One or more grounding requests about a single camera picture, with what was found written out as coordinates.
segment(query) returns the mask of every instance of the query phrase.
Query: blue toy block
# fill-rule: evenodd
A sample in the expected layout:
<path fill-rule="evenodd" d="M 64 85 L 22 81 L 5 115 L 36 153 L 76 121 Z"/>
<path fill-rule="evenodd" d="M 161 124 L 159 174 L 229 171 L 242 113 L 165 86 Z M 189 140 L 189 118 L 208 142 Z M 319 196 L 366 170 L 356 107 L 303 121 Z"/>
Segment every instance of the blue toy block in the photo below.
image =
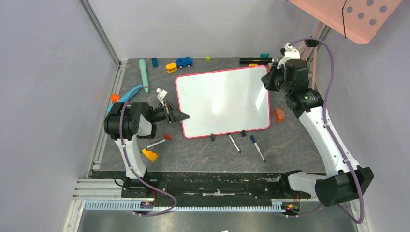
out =
<path fill-rule="evenodd" d="M 158 67 L 158 60 L 157 60 L 157 58 L 152 58 L 151 61 L 152 61 L 152 66 L 153 66 L 154 68 L 155 68 L 155 67 Z"/>
<path fill-rule="evenodd" d="M 179 69 L 182 69 L 183 67 L 191 67 L 193 65 L 191 57 L 185 57 L 185 58 L 178 58 L 176 59 L 176 66 Z"/>

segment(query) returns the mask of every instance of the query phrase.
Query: blue toy car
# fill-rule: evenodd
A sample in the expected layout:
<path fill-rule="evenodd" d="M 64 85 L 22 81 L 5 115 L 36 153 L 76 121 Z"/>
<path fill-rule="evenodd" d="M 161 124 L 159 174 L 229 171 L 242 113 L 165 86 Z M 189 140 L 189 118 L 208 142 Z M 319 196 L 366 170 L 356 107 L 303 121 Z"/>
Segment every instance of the blue toy car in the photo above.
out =
<path fill-rule="evenodd" d="M 178 66 L 179 69 L 182 69 L 183 67 L 191 67 L 192 59 L 191 57 L 178 58 L 176 59 L 176 65 Z"/>

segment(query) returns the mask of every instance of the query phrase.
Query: gray tabletop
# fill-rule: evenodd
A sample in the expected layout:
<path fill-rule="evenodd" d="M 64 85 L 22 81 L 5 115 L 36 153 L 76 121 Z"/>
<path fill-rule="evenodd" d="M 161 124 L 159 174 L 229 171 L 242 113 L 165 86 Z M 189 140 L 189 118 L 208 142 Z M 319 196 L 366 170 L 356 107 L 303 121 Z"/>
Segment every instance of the gray tabletop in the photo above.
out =
<path fill-rule="evenodd" d="M 240 67 L 239 58 L 212 58 L 211 62 L 206 62 L 205 58 L 193 58 L 192 67 L 167 73 L 165 65 L 175 60 L 175 58 L 160 58 L 159 67 L 156 68 L 152 67 L 151 59 L 146 59 L 146 63 L 149 85 L 167 90 L 166 100 L 171 101 L 176 108 L 178 108 L 175 89 L 177 76 Z M 121 96 L 142 83 L 138 61 L 138 59 L 130 59 L 127 63 L 120 90 Z M 140 91 L 132 101 L 148 102 L 153 107 L 158 105 L 157 94 L 152 90 L 148 94 Z M 156 138 L 139 139 L 138 146 L 141 149 L 162 138 L 164 134 L 170 135 L 172 140 L 152 148 L 152 151 L 158 154 L 154 162 L 141 153 L 143 162 L 149 171 L 287 172 L 300 169 L 305 172 L 324 172 L 322 159 L 312 138 L 292 111 L 287 108 L 283 94 L 271 92 L 270 104 L 271 115 L 274 115 L 275 108 L 281 108 L 286 112 L 285 119 L 278 123 L 272 118 L 269 128 L 247 132 L 246 137 L 242 137 L 240 133 L 232 134 L 236 144 L 242 150 L 241 153 L 238 153 L 226 135 L 217 136 L 213 142 L 210 138 L 186 139 L 182 134 L 180 123 L 168 124 L 162 121 L 156 123 Z M 263 163 L 249 138 L 252 134 L 266 158 L 266 163 Z M 100 170 L 125 170 L 121 153 L 110 138 L 105 145 Z"/>

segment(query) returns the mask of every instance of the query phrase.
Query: yellow toy block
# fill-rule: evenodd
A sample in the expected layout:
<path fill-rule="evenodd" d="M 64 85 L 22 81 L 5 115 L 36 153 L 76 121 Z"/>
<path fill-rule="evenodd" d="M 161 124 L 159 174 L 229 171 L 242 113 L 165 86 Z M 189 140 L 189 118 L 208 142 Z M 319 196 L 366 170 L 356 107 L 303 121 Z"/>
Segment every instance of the yellow toy block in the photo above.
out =
<path fill-rule="evenodd" d="M 178 69 L 178 68 L 176 67 L 176 64 L 175 64 L 175 63 L 167 64 L 167 65 L 165 66 L 165 68 L 167 69 L 167 72 L 169 72 L 169 73 L 175 72 L 175 71 Z"/>
<path fill-rule="evenodd" d="M 157 153 L 153 151 L 148 151 L 147 149 L 143 149 L 142 153 L 152 162 L 158 157 Z"/>

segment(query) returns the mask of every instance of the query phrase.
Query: dry erase marker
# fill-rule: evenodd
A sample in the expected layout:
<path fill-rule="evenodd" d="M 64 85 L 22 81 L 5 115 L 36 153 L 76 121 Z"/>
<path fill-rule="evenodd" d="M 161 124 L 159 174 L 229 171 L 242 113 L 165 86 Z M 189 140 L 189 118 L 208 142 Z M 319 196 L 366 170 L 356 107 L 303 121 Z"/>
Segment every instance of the dry erase marker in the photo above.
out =
<path fill-rule="evenodd" d="M 234 139 L 232 138 L 231 134 L 228 134 L 229 138 L 231 139 L 232 143 L 234 144 L 234 146 L 236 147 L 236 149 L 238 150 L 239 153 L 241 153 L 241 150 L 239 150 L 239 147 L 236 145 Z"/>
<path fill-rule="evenodd" d="M 266 163 L 266 160 L 265 160 L 264 156 L 262 155 L 261 150 L 259 149 L 258 145 L 256 144 L 255 137 L 253 137 L 253 135 L 251 135 L 250 139 L 252 140 L 253 144 L 255 144 L 256 150 L 258 150 L 259 154 L 261 155 L 262 159 L 264 160 L 264 163 Z"/>
<path fill-rule="evenodd" d="M 153 147 L 153 146 L 158 145 L 158 144 L 163 143 L 163 142 L 165 142 L 165 139 L 162 139 L 159 142 L 156 142 L 156 143 L 153 143 L 151 145 L 148 145 L 148 146 L 144 147 L 143 149 L 140 150 L 140 152 L 142 152 L 142 150 L 144 150 L 144 149 L 148 150 L 148 148 Z"/>

